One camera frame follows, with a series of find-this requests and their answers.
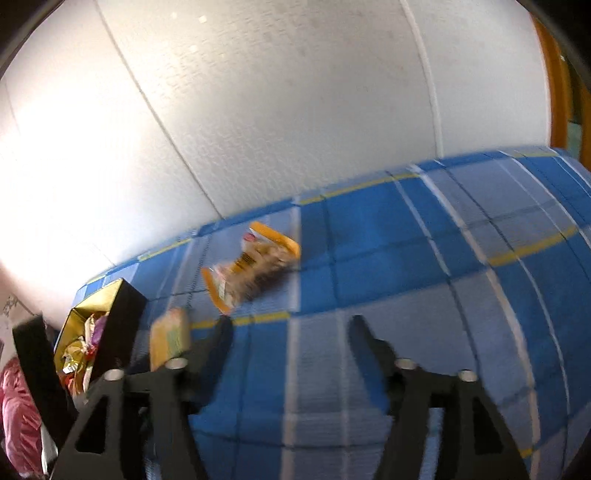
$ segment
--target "small box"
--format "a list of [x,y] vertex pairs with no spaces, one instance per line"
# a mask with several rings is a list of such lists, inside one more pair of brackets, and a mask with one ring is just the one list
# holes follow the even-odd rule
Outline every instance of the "small box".
[[56,371],[62,371],[64,350],[84,335],[84,323],[94,312],[109,312],[109,316],[96,350],[90,382],[111,368],[126,367],[147,302],[146,297],[123,278],[112,281],[82,300],[71,309],[57,338],[53,356]]

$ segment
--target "blue plaid tablecloth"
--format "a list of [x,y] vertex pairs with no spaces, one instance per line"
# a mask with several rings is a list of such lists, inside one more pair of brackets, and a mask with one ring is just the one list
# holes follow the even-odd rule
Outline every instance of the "blue plaid tablecloth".
[[[188,232],[88,282],[117,278],[150,324],[186,307],[202,338],[218,312],[199,268],[240,253],[257,219],[302,246],[288,278],[233,314],[215,400],[191,427],[212,480],[371,479],[390,419],[346,340],[363,314],[399,355],[472,369],[532,478],[557,479],[591,427],[591,175],[562,150],[523,147],[379,171]],[[421,471],[433,477],[440,413]]]

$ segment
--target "pink cloth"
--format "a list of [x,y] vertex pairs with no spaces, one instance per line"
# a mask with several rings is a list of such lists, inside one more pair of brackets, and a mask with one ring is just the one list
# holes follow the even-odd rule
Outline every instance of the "pink cloth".
[[42,475],[41,416],[31,398],[18,358],[0,374],[0,424],[4,425],[6,456],[21,475]]

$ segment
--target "bolt head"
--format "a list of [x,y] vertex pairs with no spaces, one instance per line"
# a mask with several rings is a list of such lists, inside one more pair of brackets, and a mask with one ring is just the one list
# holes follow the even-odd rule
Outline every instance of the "bolt head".
[[417,364],[413,362],[410,358],[397,358],[396,366],[400,370],[414,370],[417,367]]
[[475,382],[478,380],[478,375],[476,375],[472,370],[462,370],[457,376],[460,377],[460,380],[463,382]]
[[186,358],[171,358],[165,363],[165,366],[169,370],[180,370],[185,368],[188,363],[189,362]]
[[116,380],[121,380],[125,376],[125,372],[120,368],[112,368],[111,370],[107,370],[105,372],[105,380],[109,382],[113,382]]

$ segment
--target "black robotic claw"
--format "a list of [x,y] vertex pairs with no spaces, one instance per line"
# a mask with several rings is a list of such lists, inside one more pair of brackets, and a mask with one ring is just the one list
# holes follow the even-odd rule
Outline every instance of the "black robotic claw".
[[351,319],[348,334],[370,396],[394,418],[375,480],[419,478],[429,408],[444,410],[436,480],[529,478],[503,417],[475,373],[434,374],[397,358],[360,315]]
[[142,412],[150,412],[163,480],[206,480],[189,427],[213,396],[233,338],[229,317],[154,372],[110,370],[92,388],[60,450],[52,480],[144,480]]

